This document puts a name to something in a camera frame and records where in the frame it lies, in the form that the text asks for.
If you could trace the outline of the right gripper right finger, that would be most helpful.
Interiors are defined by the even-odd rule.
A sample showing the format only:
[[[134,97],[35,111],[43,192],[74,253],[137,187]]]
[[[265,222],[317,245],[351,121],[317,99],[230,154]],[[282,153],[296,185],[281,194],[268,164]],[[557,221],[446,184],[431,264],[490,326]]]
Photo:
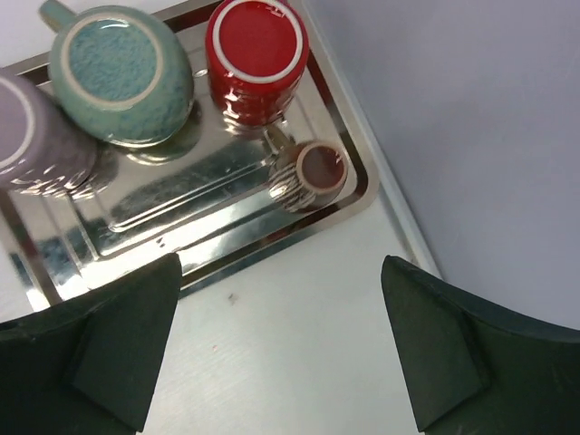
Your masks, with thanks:
[[[382,292],[424,434],[576,434],[579,332],[387,256]]]

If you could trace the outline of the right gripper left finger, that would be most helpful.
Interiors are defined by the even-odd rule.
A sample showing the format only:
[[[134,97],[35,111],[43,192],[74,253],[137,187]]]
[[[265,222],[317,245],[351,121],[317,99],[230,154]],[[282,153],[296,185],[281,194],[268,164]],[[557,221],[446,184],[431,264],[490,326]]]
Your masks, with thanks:
[[[179,300],[179,256],[1,324],[4,434],[143,431]]]

